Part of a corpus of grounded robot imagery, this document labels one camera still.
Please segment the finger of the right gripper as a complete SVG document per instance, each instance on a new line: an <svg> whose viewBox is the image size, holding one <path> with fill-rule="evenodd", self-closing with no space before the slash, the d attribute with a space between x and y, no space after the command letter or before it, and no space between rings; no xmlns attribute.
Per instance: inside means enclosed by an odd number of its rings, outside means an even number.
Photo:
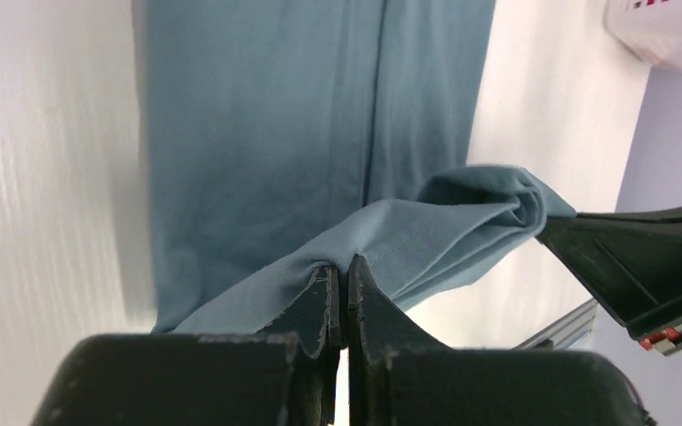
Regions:
<svg viewBox="0 0 682 426"><path fill-rule="evenodd" d="M643 349L682 352L682 207L551 217L537 239Z"/></svg>

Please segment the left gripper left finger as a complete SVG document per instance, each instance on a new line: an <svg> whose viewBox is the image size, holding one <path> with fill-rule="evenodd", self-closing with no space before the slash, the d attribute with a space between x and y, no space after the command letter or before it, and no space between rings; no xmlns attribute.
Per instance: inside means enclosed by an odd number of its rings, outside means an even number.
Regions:
<svg viewBox="0 0 682 426"><path fill-rule="evenodd" d="M254 334L94 335L63 360L36 425L330 425L341 350L337 270Z"/></svg>

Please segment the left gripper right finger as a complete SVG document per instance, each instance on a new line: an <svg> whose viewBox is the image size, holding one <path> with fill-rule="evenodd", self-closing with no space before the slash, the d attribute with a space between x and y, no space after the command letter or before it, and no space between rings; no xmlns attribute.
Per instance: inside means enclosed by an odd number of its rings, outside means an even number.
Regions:
<svg viewBox="0 0 682 426"><path fill-rule="evenodd" d="M353 425L650 425L630 380L585 351L458 350L378 287L366 259L348 273Z"/></svg>

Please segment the grey-blue t shirt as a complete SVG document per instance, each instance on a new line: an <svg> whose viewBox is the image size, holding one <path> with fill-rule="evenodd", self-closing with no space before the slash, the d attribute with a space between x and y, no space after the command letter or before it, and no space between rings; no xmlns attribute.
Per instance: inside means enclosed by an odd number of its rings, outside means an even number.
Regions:
<svg viewBox="0 0 682 426"><path fill-rule="evenodd" d="M254 333L363 256L401 309L575 210L468 165L491 1L147 1L157 333Z"/></svg>

